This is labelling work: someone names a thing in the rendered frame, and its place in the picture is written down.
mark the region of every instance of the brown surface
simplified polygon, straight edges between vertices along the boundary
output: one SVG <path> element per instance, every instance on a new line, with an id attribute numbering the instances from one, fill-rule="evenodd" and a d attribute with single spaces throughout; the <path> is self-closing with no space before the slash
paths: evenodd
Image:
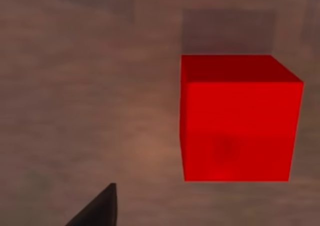
<path id="1" fill-rule="evenodd" d="M 63 226 L 110 182 L 119 226 L 319 225 L 320 70 L 308 47 L 298 53 L 306 5 L 135 0 L 132 25 L 69 1 L 0 0 L 0 225 Z M 291 183 L 183 182 L 182 8 L 279 11 L 275 54 L 306 80 Z"/>

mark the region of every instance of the black object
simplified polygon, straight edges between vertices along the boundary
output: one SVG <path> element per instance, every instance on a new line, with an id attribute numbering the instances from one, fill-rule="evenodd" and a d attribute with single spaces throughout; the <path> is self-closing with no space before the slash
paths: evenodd
<path id="1" fill-rule="evenodd" d="M 117 226 L 117 216 L 117 187 L 111 183 L 66 226 Z"/>

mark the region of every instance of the cube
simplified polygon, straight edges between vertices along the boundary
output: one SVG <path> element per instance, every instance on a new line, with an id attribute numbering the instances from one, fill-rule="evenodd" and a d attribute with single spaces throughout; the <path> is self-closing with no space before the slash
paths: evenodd
<path id="1" fill-rule="evenodd" d="M 185 181 L 289 181 L 303 87 L 271 55 L 182 55 Z"/>

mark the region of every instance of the red cube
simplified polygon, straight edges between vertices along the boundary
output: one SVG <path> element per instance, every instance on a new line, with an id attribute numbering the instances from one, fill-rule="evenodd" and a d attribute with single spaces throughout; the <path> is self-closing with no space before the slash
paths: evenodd
<path id="1" fill-rule="evenodd" d="M 183 55 L 185 181 L 289 181 L 303 87 L 271 55 Z"/>

